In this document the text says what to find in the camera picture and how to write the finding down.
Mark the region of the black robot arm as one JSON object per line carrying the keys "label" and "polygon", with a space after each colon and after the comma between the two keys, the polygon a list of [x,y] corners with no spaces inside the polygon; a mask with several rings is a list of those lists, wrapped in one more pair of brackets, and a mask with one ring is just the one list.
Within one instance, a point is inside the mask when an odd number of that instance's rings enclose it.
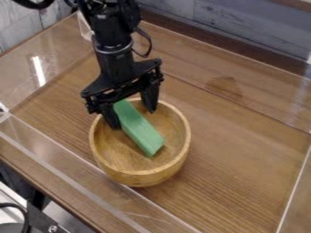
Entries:
{"label": "black robot arm", "polygon": [[77,9],[92,31],[91,42],[96,54],[100,74],[83,89],[89,113],[100,114],[111,129],[121,128],[115,112],[115,103],[137,94],[148,112],[156,111],[159,87],[164,80],[160,71],[161,60],[139,54],[132,48],[132,34],[149,35],[139,28],[140,7],[135,0],[63,0]]}

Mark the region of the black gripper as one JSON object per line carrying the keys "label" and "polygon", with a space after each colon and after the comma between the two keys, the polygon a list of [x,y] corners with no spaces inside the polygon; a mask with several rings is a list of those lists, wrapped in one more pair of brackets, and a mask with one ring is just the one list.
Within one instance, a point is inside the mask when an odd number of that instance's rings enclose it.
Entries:
{"label": "black gripper", "polygon": [[113,103],[139,93],[141,103],[151,114],[156,111],[159,87],[164,80],[160,71],[161,60],[136,61],[129,48],[100,49],[93,46],[100,74],[83,89],[87,110],[101,113],[112,130],[121,128]]}

